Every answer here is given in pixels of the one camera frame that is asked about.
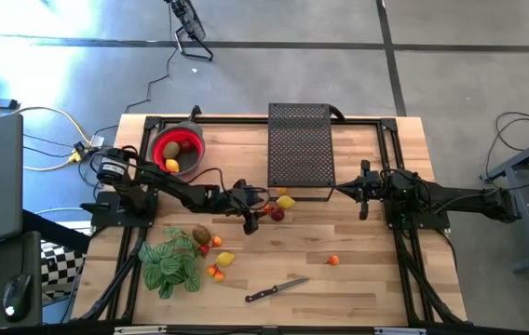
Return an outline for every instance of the concrete floor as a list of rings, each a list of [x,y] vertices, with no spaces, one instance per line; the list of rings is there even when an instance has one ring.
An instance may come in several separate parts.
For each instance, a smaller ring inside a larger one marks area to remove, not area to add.
[[[395,43],[529,45],[529,0],[386,0]],[[196,0],[210,41],[382,43],[373,0]],[[168,40],[167,7],[152,1],[0,1],[0,34]],[[0,40],[0,98],[68,111],[87,133],[117,123],[126,105],[141,100],[146,83],[165,72],[170,48],[30,47]],[[171,78],[153,86],[153,101],[131,113],[265,114],[267,103],[328,102],[344,114],[395,115],[382,50],[214,49],[215,62],[176,55]],[[421,116],[436,180],[480,187],[495,117],[529,113],[529,53],[397,52],[408,115]],[[507,139],[529,145],[529,124]],[[25,115],[25,132],[78,141],[60,116]],[[114,132],[105,132],[112,139]],[[36,148],[61,152],[25,140]],[[511,156],[497,144],[492,162]],[[59,158],[26,153],[31,166]],[[76,207],[92,199],[76,167],[24,172],[24,206]],[[53,220],[84,220],[84,212]],[[529,329],[529,273],[514,275],[527,255],[518,224],[450,214],[459,278],[469,320],[484,326]]]

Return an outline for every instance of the knife blade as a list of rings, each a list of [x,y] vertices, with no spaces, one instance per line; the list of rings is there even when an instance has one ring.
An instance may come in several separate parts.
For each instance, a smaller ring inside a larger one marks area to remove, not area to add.
[[[245,301],[246,302],[253,302],[253,301],[256,301],[256,300],[259,300],[261,298],[264,298],[266,296],[269,296],[273,293],[277,293],[283,289],[287,289],[287,288],[291,288],[291,287],[294,287],[298,284],[301,284],[301,283],[304,283],[306,281],[310,280],[310,278],[298,278],[298,279],[293,279],[292,281],[289,281],[287,283],[283,283],[283,284],[279,284],[279,285],[275,285],[273,286],[272,288],[270,289],[265,289],[265,290],[262,290],[256,294],[253,294],[251,296],[246,296],[246,299]]]

